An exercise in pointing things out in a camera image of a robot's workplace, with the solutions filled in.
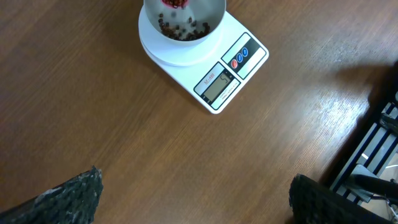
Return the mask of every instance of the lcd display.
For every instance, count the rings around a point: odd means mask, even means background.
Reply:
[[[205,91],[204,95],[210,100],[214,99],[224,90],[224,88],[231,82],[231,79],[222,73],[211,86]]]

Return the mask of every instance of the coffee bean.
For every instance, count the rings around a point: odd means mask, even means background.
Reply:
[[[193,21],[192,17],[189,17],[188,22],[191,23],[192,27],[197,26],[197,21]],[[188,32],[185,38],[181,38],[184,33],[187,32],[186,28],[181,27],[180,25],[176,25],[174,27],[170,27],[169,22],[164,22],[162,18],[159,19],[159,26],[161,33],[165,35],[168,38],[174,39],[174,40],[180,40],[180,41],[191,41],[191,40],[197,40],[205,37],[210,33],[210,26],[207,22],[202,23],[203,27],[205,28],[204,31],[198,31],[197,29],[194,29],[192,32]]]
[[[173,8],[183,7],[188,0],[162,0],[164,3]]]

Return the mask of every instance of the white kitchen scale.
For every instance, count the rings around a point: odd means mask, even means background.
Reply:
[[[213,114],[226,107],[269,57],[264,45],[228,12],[198,45],[178,46],[161,35],[143,7],[139,37],[144,50]]]

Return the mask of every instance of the brown table surface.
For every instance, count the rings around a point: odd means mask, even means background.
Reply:
[[[0,1],[0,211],[90,169],[96,223],[283,223],[398,59],[398,1],[229,0],[269,60],[219,115],[144,53],[142,1]]]

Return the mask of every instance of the blue button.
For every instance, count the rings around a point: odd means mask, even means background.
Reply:
[[[242,54],[243,54],[243,57],[247,57],[247,56],[249,55],[248,49],[244,47],[244,48],[242,49]]]
[[[236,56],[236,60],[238,60],[239,63],[243,62],[243,56],[242,56],[241,53],[239,53],[239,54]]]

